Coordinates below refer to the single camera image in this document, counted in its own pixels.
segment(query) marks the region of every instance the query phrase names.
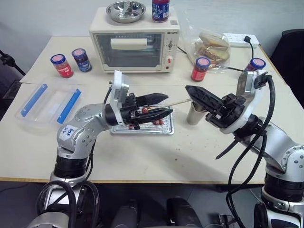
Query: stainless steel bowl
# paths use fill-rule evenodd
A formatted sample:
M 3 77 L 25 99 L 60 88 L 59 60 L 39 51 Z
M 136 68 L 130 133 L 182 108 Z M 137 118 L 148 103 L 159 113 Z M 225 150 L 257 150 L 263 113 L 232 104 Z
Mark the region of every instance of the stainless steel bowl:
M 120 1 L 109 5 L 106 13 L 119 23 L 132 23 L 139 20 L 146 12 L 145 5 L 136 1 Z

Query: oven window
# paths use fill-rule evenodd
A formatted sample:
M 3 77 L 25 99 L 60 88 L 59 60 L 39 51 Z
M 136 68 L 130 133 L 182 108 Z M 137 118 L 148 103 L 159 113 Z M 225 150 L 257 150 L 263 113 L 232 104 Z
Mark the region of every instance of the oven window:
M 161 63 L 162 34 L 111 33 L 96 34 L 104 64 L 109 67 L 156 67 Z M 140 50 L 112 49 L 112 39 L 146 39 L 147 46 Z

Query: blue plastic strip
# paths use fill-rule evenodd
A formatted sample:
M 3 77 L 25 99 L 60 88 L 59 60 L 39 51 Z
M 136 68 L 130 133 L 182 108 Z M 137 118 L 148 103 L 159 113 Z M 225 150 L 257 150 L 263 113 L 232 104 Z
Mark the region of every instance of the blue plastic strip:
M 37 92 L 32 96 L 32 98 L 27 102 L 25 107 L 21 110 L 21 115 L 25 117 L 31 108 L 34 106 L 34 104 L 37 102 L 37 100 L 41 97 L 41 95 L 44 93 L 44 91 L 47 89 L 47 84 L 42 84 L 42 86 L 37 90 Z
M 71 97 L 71 99 L 69 100 L 69 102 L 67 103 L 67 105 L 65 106 L 65 108 L 63 109 L 62 113 L 60 114 L 60 116 L 57 119 L 57 122 L 62 124 L 64 122 L 64 120 L 66 119 L 67 115 L 70 113 L 71 109 L 73 108 L 75 102 L 77 101 L 78 97 L 80 96 L 81 91 L 79 89 L 76 90 L 76 92 L 74 92 L 73 96 Z

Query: jar lid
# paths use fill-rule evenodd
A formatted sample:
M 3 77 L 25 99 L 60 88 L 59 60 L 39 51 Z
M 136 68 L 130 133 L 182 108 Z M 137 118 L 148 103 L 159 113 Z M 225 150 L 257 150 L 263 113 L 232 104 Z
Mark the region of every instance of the jar lid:
M 64 63 L 65 60 L 66 60 L 66 57 L 62 54 L 56 54 L 56 55 L 51 57 L 51 62 L 55 65 Z
M 205 57 L 199 57 L 196 59 L 196 66 L 199 68 L 207 69 L 210 64 L 210 60 Z
M 81 58 L 86 54 L 86 51 L 83 48 L 77 48 L 74 51 L 72 51 L 72 56 L 74 58 Z
M 266 62 L 260 58 L 253 58 L 250 60 L 250 64 L 255 69 L 263 69 L 266 66 Z

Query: metal cup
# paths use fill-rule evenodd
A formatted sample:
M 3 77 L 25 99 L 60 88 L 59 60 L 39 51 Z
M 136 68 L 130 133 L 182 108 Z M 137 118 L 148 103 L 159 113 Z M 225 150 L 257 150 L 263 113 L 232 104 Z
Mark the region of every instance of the metal cup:
M 191 107 L 187 116 L 187 122 L 190 125 L 197 125 L 199 121 L 206 114 L 207 110 L 200 106 L 198 103 L 192 101 Z

